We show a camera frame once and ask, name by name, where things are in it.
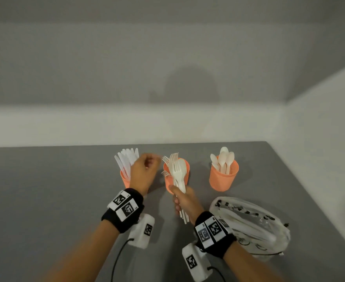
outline black wristband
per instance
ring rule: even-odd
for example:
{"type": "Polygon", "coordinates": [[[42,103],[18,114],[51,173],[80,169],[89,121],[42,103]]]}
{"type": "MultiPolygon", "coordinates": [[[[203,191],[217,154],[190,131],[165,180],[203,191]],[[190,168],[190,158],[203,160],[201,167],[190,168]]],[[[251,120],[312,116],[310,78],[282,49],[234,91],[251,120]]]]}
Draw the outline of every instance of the black wristband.
{"type": "Polygon", "coordinates": [[[144,197],[138,191],[127,188],[110,202],[102,221],[110,221],[120,233],[124,233],[138,222],[144,209],[143,201],[144,197]]]}
{"type": "Polygon", "coordinates": [[[203,252],[223,258],[230,245],[236,241],[236,237],[226,230],[227,227],[226,223],[219,222],[211,212],[201,213],[195,224],[197,247],[203,252]]]}

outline gray tabletop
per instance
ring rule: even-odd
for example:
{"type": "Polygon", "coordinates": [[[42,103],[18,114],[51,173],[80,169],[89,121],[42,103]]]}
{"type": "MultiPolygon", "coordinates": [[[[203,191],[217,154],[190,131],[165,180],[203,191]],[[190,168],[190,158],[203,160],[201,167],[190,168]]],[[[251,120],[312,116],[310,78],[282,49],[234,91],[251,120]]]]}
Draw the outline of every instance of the gray tabletop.
{"type": "MultiPolygon", "coordinates": [[[[138,145],[140,152],[179,155],[190,163],[189,185],[204,207],[217,196],[240,197],[290,224],[285,256],[270,265],[289,281],[345,281],[345,241],[266,142],[138,145]],[[232,187],[208,182],[210,153],[234,151],[239,172],[232,187]]],[[[114,155],[130,146],[0,148],[0,281],[33,281],[100,221],[122,188],[114,155]]],[[[156,218],[146,250],[125,247],[114,281],[193,281],[181,249],[194,240],[191,225],[175,217],[171,195],[158,175],[144,202],[156,218]]],[[[97,281],[109,281],[128,234],[118,238],[97,281]]],[[[227,266],[210,258],[226,281],[227,266]]],[[[219,281],[216,273],[208,279],[219,281]]]]}

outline plastic bag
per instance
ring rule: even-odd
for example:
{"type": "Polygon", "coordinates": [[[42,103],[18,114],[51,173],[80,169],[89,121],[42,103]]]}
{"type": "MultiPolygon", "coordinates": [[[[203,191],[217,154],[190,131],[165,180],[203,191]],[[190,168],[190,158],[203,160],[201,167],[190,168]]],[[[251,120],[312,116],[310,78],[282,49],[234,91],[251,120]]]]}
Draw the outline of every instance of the plastic bag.
{"type": "Polygon", "coordinates": [[[222,217],[242,247],[261,261],[283,255],[290,242],[290,230],[267,210],[234,197],[217,197],[209,211],[222,217]]]}

